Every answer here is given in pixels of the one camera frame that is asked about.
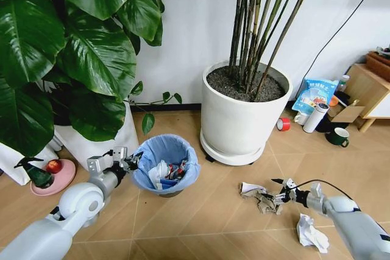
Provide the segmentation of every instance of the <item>green bottle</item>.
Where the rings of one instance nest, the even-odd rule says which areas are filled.
[[[43,169],[40,169],[39,167],[35,167],[32,164],[30,164],[30,161],[43,161],[40,158],[22,158],[20,162],[14,167],[23,167],[23,169],[26,171],[28,176],[30,177],[31,181],[34,183],[34,185],[41,189],[46,189],[51,184],[53,184],[54,176],[50,174],[49,172],[46,172]]]

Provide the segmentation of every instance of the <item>tape roll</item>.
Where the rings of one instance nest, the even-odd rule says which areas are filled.
[[[290,119],[288,118],[279,118],[278,122],[276,123],[276,127],[279,131],[287,131],[290,129],[291,123]]]

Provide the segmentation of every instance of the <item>white flower pot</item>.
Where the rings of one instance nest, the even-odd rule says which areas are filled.
[[[126,103],[126,116],[124,124],[116,134],[115,139],[108,141],[94,142],[87,140],[79,132],[74,130],[72,126],[55,126],[55,136],[63,143],[75,159],[88,170],[87,159],[94,155],[103,155],[114,146],[126,146],[127,153],[131,154],[139,146],[137,133],[135,131],[132,112],[129,105]],[[105,166],[112,165],[112,157],[105,156]]]
[[[204,150],[217,161],[242,166],[253,163],[263,153],[293,86],[289,78],[271,68],[269,75],[286,91],[283,97],[257,103],[235,100],[214,90],[206,80],[214,69],[227,64],[226,61],[221,62],[203,72],[200,142]],[[260,70],[264,70],[265,65],[261,66]]]

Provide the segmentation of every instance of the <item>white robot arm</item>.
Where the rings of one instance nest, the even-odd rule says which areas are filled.
[[[356,260],[390,259],[390,236],[374,219],[362,213],[351,198],[326,198],[318,181],[312,184],[310,191],[301,191],[292,179],[272,181],[283,185],[279,195],[266,194],[270,199],[273,197],[276,208],[291,200],[329,217]]]
[[[22,231],[3,251],[0,260],[59,260],[69,251],[73,236],[98,219],[114,188],[127,172],[137,168],[142,153],[127,156],[126,147],[115,147],[113,166],[102,170],[102,156],[88,159],[90,179],[68,188],[58,206],[44,219]]]

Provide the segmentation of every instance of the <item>trash can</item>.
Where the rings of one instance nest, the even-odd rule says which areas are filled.
[[[199,174],[200,165],[197,162],[195,150],[190,144],[178,135],[164,134],[154,136],[136,150],[135,154],[143,152],[138,169],[132,174],[133,182],[141,189],[153,192],[164,197],[172,197],[180,191],[193,184]],[[184,168],[184,176],[177,182],[176,185],[158,190],[155,188],[149,178],[149,171],[156,167],[161,160],[167,164],[181,165],[183,160],[186,160]]]

